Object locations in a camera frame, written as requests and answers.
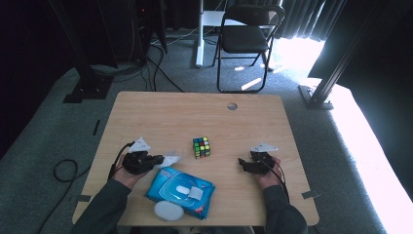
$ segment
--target wooden table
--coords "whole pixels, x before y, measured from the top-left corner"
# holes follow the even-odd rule
[[[236,110],[228,108],[235,105]],[[182,158],[174,168],[209,180],[216,189],[207,219],[199,220],[186,214],[179,221],[164,222],[153,212],[155,203],[144,196],[156,175],[154,170],[141,179],[130,194],[120,225],[265,225],[261,190],[238,163],[238,158],[249,162],[250,148],[261,141],[279,148],[270,154],[282,160],[291,204],[309,225],[319,221],[313,198],[302,197],[310,188],[280,97],[121,92],[97,149],[83,195],[94,196],[100,190],[119,150],[139,137],[144,137],[151,146],[151,155],[175,150]],[[195,159],[192,149],[195,137],[209,138],[210,157]],[[87,204],[78,203],[74,222]]]

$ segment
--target wire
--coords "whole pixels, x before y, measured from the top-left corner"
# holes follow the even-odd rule
[[[112,81],[112,82],[113,82],[113,83],[121,83],[121,82],[129,81],[129,80],[131,80],[131,79],[133,79],[133,78],[136,78],[136,77],[138,77],[138,76],[141,76],[141,75],[142,75],[142,72],[140,72],[140,74],[133,75],[133,76],[128,77],[128,78],[125,78],[125,79],[123,79],[123,80],[114,80],[114,81]]]
[[[93,68],[93,70],[96,74],[99,74],[99,75],[118,76],[118,75],[132,75],[136,72],[141,71],[142,67],[143,65],[136,61],[135,65],[131,67],[127,67],[125,69],[121,69],[121,70],[118,69],[114,71],[103,71],[103,70],[99,70],[96,68]]]
[[[268,164],[266,164],[266,163],[264,162],[264,160],[260,160],[260,162],[261,162],[262,164],[264,164],[268,169],[270,169],[270,171],[271,171],[274,175],[276,175],[277,179],[278,179],[278,180],[280,181],[280,183],[282,184],[282,189],[283,189],[283,191],[284,191],[284,193],[285,193],[286,201],[289,203],[288,189],[286,188],[286,184],[285,184],[285,175],[284,175],[284,173],[283,173],[283,171],[282,171],[282,167],[280,166],[280,164],[278,164],[277,162],[274,161],[274,163],[280,168],[280,171],[282,172],[282,177],[280,177],[276,172],[274,172],[274,170],[273,170],[270,166],[268,166]]]
[[[150,80],[151,80],[151,70],[149,69],[149,65],[146,65],[146,70],[148,71],[148,79],[146,79],[145,76],[142,74],[142,78],[146,83],[146,91],[148,91],[148,84],[149,84],[149,87],[151,88],[150,91],[153,91],[152,83],[150,82]]]
[[[133,144],[134,144],[134,141],[131,142],[131,143],[125,144],[124,147],[121,148],[121,150],[120,150],[119,153],[118,153],[118,156],[116,156],[115,162],[113,162],[112,166],[110,167],[110,171],[109,171],[109,175],[107,176],[107,180],[109,180],[116,172],[118,172],[118,170],[120,170],[121,168],[123,168],[123,167],[121,167],[121,168],[119,168],[119,169],[116,169],[116,165],[118,164],[119,158],[121,157],[121,155],[122,155],[122,153],[124,152],[124,150],[125,150],[127,147],[131,147]]]
[[[130,15],[131,15],[131,53],[130,53],[130,56],[128,58],[128,61],[131,61],[131,56],[132,56],[133,51],[134,51],[134,34],[135,34],[135,32],[134,32],[133,13],[131,11],[131,3],[130,3],[130,1],[127,1],[127,2],[128,2],[129,12],[130,12]]]
[[[148,60],[149,61],[151,61],[155,66],[156,66],[156,69],[155,69],[155,74],[154,74],[154,92],[156,92],[156,74],[157,74],[157,72],[158,72],[158,70],[160,70],[163,74],[164,74],[164,76],[176,87],[176,89],[178,89],[180,92],[182,92],[182,93],[185,93],[181,88],[179,88],[179,86],[177,86],[168,76],[167,76],[167,74],[161,69],[161,67],[159,66],[160,64],[161,64],[161,62],[162,62],[162,60],[164,59],[164,50],[162,50],[160,47],[158,47],[158,46],[154,46],[154,45],[151,45],[152,47],[155,47],[156,49],[158,49],[160,52],[161,52],[161,59],[160,59],[160,61],[159,61],[159,63],[158,64],[156,64],[155,63],[155,61],[153,61],[152,59],[150,59],[149,57],[148,57]]]
[[[216,41],[204,38],[204,41],[212,46],[216,46]]]
[[[57,174],[57,169],[60,167],[60,165],[62,165],[63,163],[72,163],[75,167],[75,171],[73,173],[72,178],[69,179],[63,179],[60,176],[58,176]],[[41,233],[41,231],[43,230],[43,227],[45,226],[46,222],[49,220],[49,218],[52,216],[52,214],[55,212],[55,210],[57,209],[57,207],[60,205],[60,203],[63,201],[63,199],[66,197],[67,193],[69,192],[70,188],[73,185],[73,182],[83,176],[85,173],[87,173],[89,170],[91,169],[91,166],[88,166],[82,173],[80,173],[78,175],[78,164],[76,163],[76,161],[72,160],[72,159],[63,159],[60,162],[58,162],[57,164],[55,164],[55,168],[53,170],[53,174],[54,177],[57,181],[59,182],[63,182],[66,183],[68,182],[69,185],[66,188],[66,191],[64,192],[63,196],[61,196],[60,200],[57,202],[57,204],[52,208],[52,210],[49,212],[49,214],[46,216],[45,220],[42,222],[42,224],[40,225],[39,230],[37,231],[37,233]]]
[[[225,12],[225,10],[226,10],[226,8],[227,8],[227,3],[228,3],[228,0],[221,0],[221,1],[218,3],[218,5],[215,7],[214,11],[216,12],[216,11],[218,10],[218,8],[219,8],[221,5],[223,5],[223,10],[221,10],[221,11],[224,11],[224,12]],[[186,38],[186,37],[189,37],[189,36],[193,35],[193,33],[194,33],[196,30],[198,30],[198,29],[199,29],[199,27],[196,27],[195,29],[193,29],[192,31],[190,31],[190,32],[188,32],[187,34],[184,34],[184,35],[167,36],[167,39],[168,39],[168,38],[172,38],[172,39],[175,39],[175,38],[176,38],[174,41],[167,43],[167,45],[171,45],[171,44],[173,44],[173,43],[175,43],[175,42],[177,42],[177,41],[179,41],[179,40],[182,40],[182,39],[184,39],[184,38]],[[212,30],[214,30],[214,29],[215,29],[215,26],[214,26],[210,31],[204,33],[204,36],[208,35],[208,34],[209,34]],[[151,44],[152,44],[152,45],[155,45],[155,46],[160,46],[160,45],[161,45],[161,44],[159,43],[159,39],[156,40],[156,41],[154,41],[154,42],[152,42]]]
[[[316,228],[316,226],[313,226],[313,229],[316,231],[317,234],[319,234],[319,230]]]

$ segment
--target black stand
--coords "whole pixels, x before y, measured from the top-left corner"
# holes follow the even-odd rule
[[[69,44],[66,46],[67,52],[80,75],[79,82],[73,93],[67,95],[63,102],[81,103],[83,98],[105,99],[113,77],[105,77],[104,79],[98,77],[89,65],[86,54],[60,0],[49,0],[49,4],[60,24],[60,28],[56,30],[62,32],[67,39]]]
[[[320,109],[320,110],[331,110],[334,109],[333,104],[330,100],[326,99],[322,102],[318,102],[317,99],[312,100],[314,95],[314,89],[308,86],[299,86],[298,89],[301,91],[304,101],[306,102],[307,108],[309,109]]]

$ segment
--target sunlight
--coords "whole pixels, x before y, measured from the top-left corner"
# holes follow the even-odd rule
[[[323,46],[323,41],[318,42],[303,38],[282,38],[277,41],[273,54],[280,56],[287,65],[311,68],[319,57]]]
[[[244,84],[243,86],[241,86],[241,89],[244,91],[244,90],[248,89],[249,87],[251,87],[255,84],[258,84],[261,80],[262,80],[261,78],[256,78],[255,80],[250,81],[250,82]]]
[[[243,66],[237,66],[236,68],[234,68],[234,70],[236,70],[236,71],[242,71],[244,69],[245,68]]]
[[[274,74],[276,74],[276,73],[282,72],[282,71],[284,71],[284,70],[286,70],[286,67],[285,67],[285,66],[280,66],[280,67],[274,69],[272,72],[273,72]]]
[[[343,97],[338,92],[351,96],[349,90],[336,85],[330,95],[336,97],[331,115],[368,197],[388,233],[406,233],[413,216],[412,202],[356,102],[337,98]]]

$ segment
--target black chair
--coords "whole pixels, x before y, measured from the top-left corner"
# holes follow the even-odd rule
[[[264,86],[267,78],[268,63],[273,49],[273,40],[276,30],[284,18],[284,9],[276,5],[237,5],[229,8],[222,18],[218,41],[215,49],[212,66],[218,59],[218,75],[216,87],[221,93],[258,93]],[[227,20],[240,22],[237,25],[228,24]],[[256,57],[226,57],[221,56],[221,50],[228,54],[258,54]],[[268,51],[265,59],[264,77],[262,85],[257,90],[224,91],[220,88],[221,61],[223,59],[254,59]]]

